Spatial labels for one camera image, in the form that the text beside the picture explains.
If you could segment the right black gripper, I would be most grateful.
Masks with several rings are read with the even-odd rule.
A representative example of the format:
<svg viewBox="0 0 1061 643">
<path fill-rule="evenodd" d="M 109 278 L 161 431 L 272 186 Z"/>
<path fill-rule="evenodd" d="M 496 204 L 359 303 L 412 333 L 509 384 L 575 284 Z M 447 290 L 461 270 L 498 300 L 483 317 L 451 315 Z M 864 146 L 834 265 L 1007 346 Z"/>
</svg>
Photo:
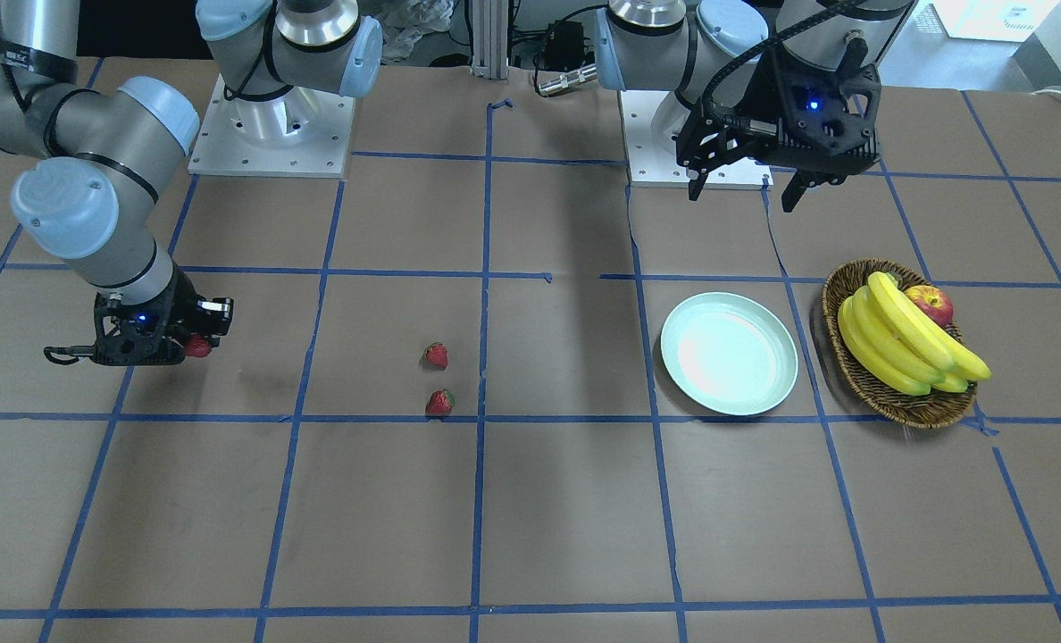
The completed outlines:
<svg viewBox="0 0 1061 643">
<path fill-rule="evenodd" d="M 198 298 L 188 277 L 172 270 L 163 292 L 143 305 L 95 297 L 93 362 L 105 366 L 182 363 L 187 358 L 182 346 L 192 334 L 220 345 L 231 329 L 233 313 L 231 297 Z"/>
</svg>

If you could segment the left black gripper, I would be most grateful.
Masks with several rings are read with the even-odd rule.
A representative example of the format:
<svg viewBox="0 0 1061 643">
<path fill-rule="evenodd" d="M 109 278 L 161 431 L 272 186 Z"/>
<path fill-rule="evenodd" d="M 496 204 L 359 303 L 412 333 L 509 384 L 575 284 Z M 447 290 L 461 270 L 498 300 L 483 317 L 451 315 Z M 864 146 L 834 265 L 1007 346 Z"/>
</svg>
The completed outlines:
<svg viewBox="0 0 1061 643">
<path fill-rule="evenodd" d="M 676 134 L 676 163 L 686 172 L 688 199 L 697 201 L 711 172 L 752 158 L 795 168 L 781 195 L 795 212 L 812 188 L 838 186 L 881 159 L 876 117 L 881 99 L 877 66 L 863 64 L 868 45 L 848 44 L 833 69 L 816 68 L 776 45 L 760 54 L 744 94 L 744 114 L 730 107 L 693 105 Z M 773 125 L 755 133 L 754 121 Z"/>
</svg>

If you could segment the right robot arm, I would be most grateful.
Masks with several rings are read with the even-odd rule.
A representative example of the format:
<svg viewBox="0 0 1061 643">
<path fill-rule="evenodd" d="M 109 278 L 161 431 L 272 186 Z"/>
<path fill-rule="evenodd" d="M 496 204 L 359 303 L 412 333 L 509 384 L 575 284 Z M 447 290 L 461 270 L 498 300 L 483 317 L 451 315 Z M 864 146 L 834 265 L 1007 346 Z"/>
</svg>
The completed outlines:
<svg viewBox="0 0 1061 643">
<path fill-rule="evenodd" d="M 195 1 L 221 100 L 253 144 L 297 141 L 313 94 L 370 93 L 383 28 L 355 1 Z M 50 363 L 172 365 L 212 353 L 231 298 L 196 292 L 146 218 L 198 138 L 195 106 L 159 79 L 112 95 L 77 84 L 77 1 L 0 1 L 0 151 L 37 160 L 13 218 L 95 289 L 95 340 L 45 347 Z"/>
</svg>

